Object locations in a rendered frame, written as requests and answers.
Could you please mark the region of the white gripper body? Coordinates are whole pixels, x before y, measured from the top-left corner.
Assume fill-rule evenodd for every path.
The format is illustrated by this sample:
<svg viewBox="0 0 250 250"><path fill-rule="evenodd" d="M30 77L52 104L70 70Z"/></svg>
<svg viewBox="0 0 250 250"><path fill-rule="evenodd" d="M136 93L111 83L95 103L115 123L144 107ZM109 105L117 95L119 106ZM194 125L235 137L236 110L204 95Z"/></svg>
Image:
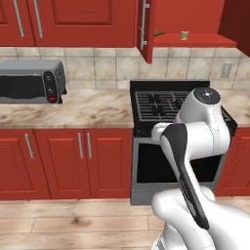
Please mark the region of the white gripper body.
<svg viewBox="0 0 250 250"><path fill-rule="evenodd" d="M151 138L155 141L155 142L159 142L160 141L160 137L161 134L164 132L164 130L169 126L169 123L165 123L165 122L160 122L160 123L156 123L152 130L151 130Z"/></svg>

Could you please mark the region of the grey toaster oven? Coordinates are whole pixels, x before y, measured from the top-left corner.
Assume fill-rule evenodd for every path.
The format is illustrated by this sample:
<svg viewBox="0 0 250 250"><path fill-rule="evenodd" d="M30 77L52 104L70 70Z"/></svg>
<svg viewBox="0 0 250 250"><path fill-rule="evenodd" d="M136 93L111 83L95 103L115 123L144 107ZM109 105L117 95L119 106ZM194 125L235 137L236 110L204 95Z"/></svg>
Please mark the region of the grey toaster oven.
<svg viewBox="0 0 250 250"><path fill-rule="evenodd" d="M61 104L66 94L60 60L0 62L0 104Z"/></svg>

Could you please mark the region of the red wall cabinet door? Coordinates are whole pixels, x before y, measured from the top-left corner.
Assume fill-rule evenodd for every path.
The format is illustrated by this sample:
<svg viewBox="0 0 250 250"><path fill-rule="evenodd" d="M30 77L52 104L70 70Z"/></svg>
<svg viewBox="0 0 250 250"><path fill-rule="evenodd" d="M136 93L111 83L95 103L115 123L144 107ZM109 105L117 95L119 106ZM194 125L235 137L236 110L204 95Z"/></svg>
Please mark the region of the red wall cabinet door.
<svg viewBox="0 0 250 250"><path fill-rule="evenodd" d="M38 0L43 38L27 5L39 47L134 46L136 0Z"/></svg>
<svg viewBox="0 0 250 250"><path fill-rule="evenodd" d="M0 0L0 47L35 45L27 0L19 0L24 38L21 38L13 0Z"/></svg>

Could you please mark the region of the black and grey stove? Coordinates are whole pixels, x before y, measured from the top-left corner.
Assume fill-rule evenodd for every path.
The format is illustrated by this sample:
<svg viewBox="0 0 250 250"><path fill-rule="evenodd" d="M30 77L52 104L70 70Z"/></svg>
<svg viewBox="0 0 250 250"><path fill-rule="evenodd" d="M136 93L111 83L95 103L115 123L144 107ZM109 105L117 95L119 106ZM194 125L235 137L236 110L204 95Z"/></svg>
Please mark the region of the black and grey stove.
<svg viewBox="0 0 250 250"><path fill-rule="evenodd" d="M135 138L150 138L156 123L173 122L189 92L208 87L208 80L132 80L130 97ZM132 192L133 205L149 205L152 197L162 190Z"/></svg>

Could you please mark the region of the grey wall socket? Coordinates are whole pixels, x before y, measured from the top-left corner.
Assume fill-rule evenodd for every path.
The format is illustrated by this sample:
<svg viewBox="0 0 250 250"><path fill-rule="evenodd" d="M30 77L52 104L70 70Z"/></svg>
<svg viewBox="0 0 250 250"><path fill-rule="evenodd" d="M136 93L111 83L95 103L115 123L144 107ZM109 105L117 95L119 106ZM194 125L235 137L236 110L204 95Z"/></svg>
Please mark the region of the grey wall socket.
<svg viewBox="0 0 250 250"><path fill-rule="evenodd" d="M229 78L232 69L231 62L224 62L221 70L221 78Z"/></svg>

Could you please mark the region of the open red wall cabinet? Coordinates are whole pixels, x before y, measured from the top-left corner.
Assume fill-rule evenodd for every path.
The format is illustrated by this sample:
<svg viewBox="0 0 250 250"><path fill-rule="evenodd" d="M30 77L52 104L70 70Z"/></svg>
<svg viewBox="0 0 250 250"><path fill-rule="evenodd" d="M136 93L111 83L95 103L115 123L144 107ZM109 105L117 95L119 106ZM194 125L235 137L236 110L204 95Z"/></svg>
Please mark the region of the open red wall cabinet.
<svg viewBox="0 0 250 250"><path fill-rule="evenodd" d="M154 30L166 33L153 38L155 47L227 47L236 43L219 34L225 0L156 0ZM187 31L188 39L180 39Z"/></svg>

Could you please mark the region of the red base cabinet door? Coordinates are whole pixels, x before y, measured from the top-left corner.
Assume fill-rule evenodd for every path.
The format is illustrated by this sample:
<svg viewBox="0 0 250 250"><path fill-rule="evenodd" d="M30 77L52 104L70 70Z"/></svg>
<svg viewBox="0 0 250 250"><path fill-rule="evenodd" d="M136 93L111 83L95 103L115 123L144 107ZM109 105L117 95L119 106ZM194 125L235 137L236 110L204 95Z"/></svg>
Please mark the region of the red base cabinet door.
<svg viewBox="0 0 250 250"><path fill-rule="evenodd" d="M87 129L92 158L88 168L92 198L126 198L131 189L132 129Z"/></svg>
<svg viewBox="0 0 250 250"><path fill-rule="evenodd" d="M82 134L84 158L80 158L77 133ZM78 129L35 131L41 159L53 199L90 197L84 135Z"/></svg>
<svg viewBox="0 0 250 250"><path fill-rule="evenodd" d="M34 151L30 158L24 134ZM0 200L50 199L34 131L0 129Z"/></svg>
<svg viewBox="0 0 250 250"><path fill-rule="evenodd" d="M250 196L250 127L236 129L215 194Z"/></svg>

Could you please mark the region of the black oven door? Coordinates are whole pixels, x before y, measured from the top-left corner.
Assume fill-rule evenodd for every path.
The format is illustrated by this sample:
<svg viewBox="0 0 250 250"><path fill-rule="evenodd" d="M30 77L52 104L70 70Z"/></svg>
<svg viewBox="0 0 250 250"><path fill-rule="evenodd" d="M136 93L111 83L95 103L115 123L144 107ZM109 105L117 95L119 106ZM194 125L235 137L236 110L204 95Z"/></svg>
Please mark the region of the black oven door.
<svg viewBox="0 0 250 250"><path fill-rule="evenodd" d="M202 186L214 189L227 155L221 154L191 160L196 179ZM132 192L176 188L178 182L160 144L150 138L133 140Z"/></svg>

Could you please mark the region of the open red cabinet door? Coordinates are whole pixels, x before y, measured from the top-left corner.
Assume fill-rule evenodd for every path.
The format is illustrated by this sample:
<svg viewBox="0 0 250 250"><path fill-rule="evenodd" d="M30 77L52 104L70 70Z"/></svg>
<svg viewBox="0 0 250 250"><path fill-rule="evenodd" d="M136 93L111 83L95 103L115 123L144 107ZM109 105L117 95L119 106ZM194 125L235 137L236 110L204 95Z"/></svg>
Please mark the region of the open red cabinet door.
<svg viewBox="0 0 250 250"><path fill-rule="evenodd" d="M219 34L250 58L250 0L225 0Z"/></svg>
<svg viewBox="0 0 250 250"><path fill-rule="evenodd" d="M143 0L139 0L138 24L137 24L137 48L147 63L152 63L153 35L154 35L154 18L156 0L146 0L150 7L146 10L145 41L147 45L142 50L141 47L141 21Z"/></svg>

